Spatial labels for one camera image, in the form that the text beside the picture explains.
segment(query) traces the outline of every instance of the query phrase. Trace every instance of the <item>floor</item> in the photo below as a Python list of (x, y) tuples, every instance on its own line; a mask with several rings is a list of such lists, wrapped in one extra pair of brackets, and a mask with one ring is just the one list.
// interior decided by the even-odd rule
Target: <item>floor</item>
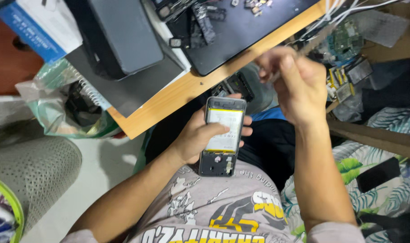
[(77, 180), (20, 243), (60, 242), (95, 200), (132, 175), (143, 138), (72, 140), (82, 152)]

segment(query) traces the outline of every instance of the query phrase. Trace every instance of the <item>phone battery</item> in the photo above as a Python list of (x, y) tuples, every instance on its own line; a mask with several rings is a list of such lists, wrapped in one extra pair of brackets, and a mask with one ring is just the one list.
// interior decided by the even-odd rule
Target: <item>phone battery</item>
[(209, 108), (207, 122), (218, 122), (229, 127), (230, 131), (211, 138), (205, 150), (207, 152), (235, 153), (238, 148), (242, 115), (243, 111)]

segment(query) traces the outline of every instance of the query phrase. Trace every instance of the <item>left hand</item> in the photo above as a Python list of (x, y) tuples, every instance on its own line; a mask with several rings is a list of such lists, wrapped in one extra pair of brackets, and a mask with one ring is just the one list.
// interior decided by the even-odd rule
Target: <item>left hand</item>
[[(241, 94), (232, 94), (227, 97), (240, 99)], [(244, 116), (244, 125), (250, 125), (251, 121), (250, 116)], [(205, 149), (213, 136), (227, 132), (229, 132), (229, 128), (222, 124), (206, 124), (205, 107), (203, 107), (191, 116), (191, 119), (176, 140), (170, 145), (169, 149), (173, 149), (176, 152), (182, 164), (194, 164), (199, 160), (200, 153)], [(250, 136), (252, 132), (252, 128), (243, 127), (241, 135)], [(240, 147), (243, 145), (244, 141), (240, 141)]]

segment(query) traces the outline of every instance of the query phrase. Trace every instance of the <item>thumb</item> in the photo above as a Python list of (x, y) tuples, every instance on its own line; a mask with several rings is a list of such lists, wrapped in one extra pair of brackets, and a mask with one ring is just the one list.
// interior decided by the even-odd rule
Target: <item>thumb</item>
[(208, 123), (201, 128), (199, 128), (199, 132), (202, 136), (207, 139), (211, 139), (215, 135), (225, 134), (230, 131), (230, 128), (224, 126), (220, 123)]
[(289, 91), (293, 93), (299, 86), (302, 85), (303, 80), (299, 74), (297, 65), (292, 55), (286, 55), (280, 62), (280, 74)]

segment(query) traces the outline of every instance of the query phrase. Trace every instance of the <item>phone frame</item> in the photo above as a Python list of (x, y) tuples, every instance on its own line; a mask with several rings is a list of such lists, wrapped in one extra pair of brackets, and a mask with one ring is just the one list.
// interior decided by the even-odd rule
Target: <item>phone frame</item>
[[(199, 175), (200, 176), (232, 176), (235, 171), (236, 159), (240, 150), (241, 131), (244, 123), (245, 110), (247, 108), (247, 102), (243, 99), (227, 98), (227, 97), (209, 97), (205, 106), (205, 122), (208, 123), (208, 111), (210, 108), (225, 109), (225, 110), (237, 110), (242, 111), (240, 130), (238, 131), (238, 143), (236, 151), (233, 152), (206, 152), (203, 150), (200, 154), (199, 160)], [(215, 158), (219, 156), (220, 162), (215, 162)], [(228, 163), (227, 159), (230, 157), (231, 166), (230, 172), (227, 173)]]

